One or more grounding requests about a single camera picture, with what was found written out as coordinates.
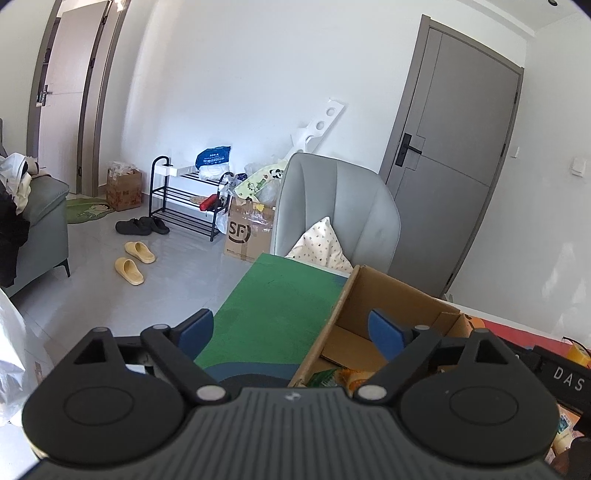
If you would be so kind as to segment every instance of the gray armchair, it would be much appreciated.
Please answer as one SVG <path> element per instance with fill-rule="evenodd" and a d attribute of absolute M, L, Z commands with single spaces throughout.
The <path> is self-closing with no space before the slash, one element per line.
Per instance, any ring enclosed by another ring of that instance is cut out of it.
<path fill-rule="evenodd" d="M 400 237 L 392 194 L 373 171 L 334 158 L 295 154 L 285 169 L 271 235 L 284 257 L 324 217 L 352 265 L 387 273 Z"/>
<path fill-rule="evenodd" d="M 1 126 L 0 121 L 0 150 L 3 151 Z M 49 176 L 31 181 L 31 193 L 22 213 L 31 224 L 29 237 L 18 251 L 14 285 L 3 288 L 9 297 L 54 267 L 64 266 L 70 276 L 66 221 L 68 190 L 68 185 Z"/>

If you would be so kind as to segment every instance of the sf logo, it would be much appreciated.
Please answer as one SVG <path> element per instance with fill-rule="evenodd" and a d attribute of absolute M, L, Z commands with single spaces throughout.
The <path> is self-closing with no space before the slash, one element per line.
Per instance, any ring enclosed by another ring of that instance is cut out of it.
<path fill-rule="evenodd" d="M 230 222 L 228 238 L 235 244 L 245 244 L 251 237 L 251 226 L 241 223 Z"/>

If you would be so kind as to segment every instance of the chair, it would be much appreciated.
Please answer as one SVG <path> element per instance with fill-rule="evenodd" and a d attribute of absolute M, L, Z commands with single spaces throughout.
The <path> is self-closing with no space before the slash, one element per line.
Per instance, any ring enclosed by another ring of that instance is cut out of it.
<path fill-rule="evenodd" d="M 335 158 L 295 154 L 283 174 L 271 253 L 286 256 L 302 234 L 326 216 L 352 265 L 388 272 L 400 237 L 400 217 L 382 179 Z"/>

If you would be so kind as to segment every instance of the pillow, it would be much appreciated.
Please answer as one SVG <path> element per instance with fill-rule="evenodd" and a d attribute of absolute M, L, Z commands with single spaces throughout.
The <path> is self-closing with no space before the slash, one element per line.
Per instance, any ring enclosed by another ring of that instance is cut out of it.
<path fill-rule="evenodd" d="M 345 257 L 328 217 L 324 217 L 320 222 L 312 225 L 300 237 L 286 257 L 347 273 L 353 271 L 353 267 Z"/>

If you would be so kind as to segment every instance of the green rug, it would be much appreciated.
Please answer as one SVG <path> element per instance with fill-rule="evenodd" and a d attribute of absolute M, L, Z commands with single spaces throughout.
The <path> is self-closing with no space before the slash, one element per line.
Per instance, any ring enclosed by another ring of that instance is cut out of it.
<path fill-rule="evenodd" d="M 84 223 L 89 220 L 103 218 L 115 210 L 105 199 L 73 199 L 66 201 L 66 218 L 68 223 Z"/>

